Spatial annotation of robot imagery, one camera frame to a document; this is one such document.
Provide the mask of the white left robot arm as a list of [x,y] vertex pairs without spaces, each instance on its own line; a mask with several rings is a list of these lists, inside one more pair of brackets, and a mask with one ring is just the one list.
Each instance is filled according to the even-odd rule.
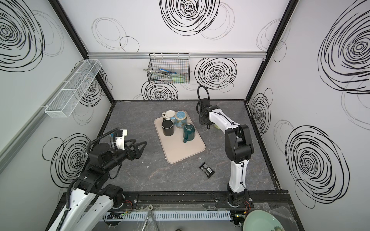
[[246,186],[247,166],[254,153],[250,129],[245,124],[233,121],[219,106],[211,105],[210,94],[205,86],[198,86],[197,96],[199,123],[208,129],[216,125],[225,135],[225,153],[231,164],[227,200],[236,208],[250,198]]

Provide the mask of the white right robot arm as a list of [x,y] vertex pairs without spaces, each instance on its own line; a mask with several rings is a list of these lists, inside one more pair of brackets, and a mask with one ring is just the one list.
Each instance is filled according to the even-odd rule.
[[127,130],[114,128],[91,141],[86,148],[89,159],[84,171],[67,188],[65,205],[51,223],[50,231],[91,231],[111,209],[135,204],[123,189],[106,181],[110,171],[121,168],[123,161],[139,159],[147,142],[126,139]]

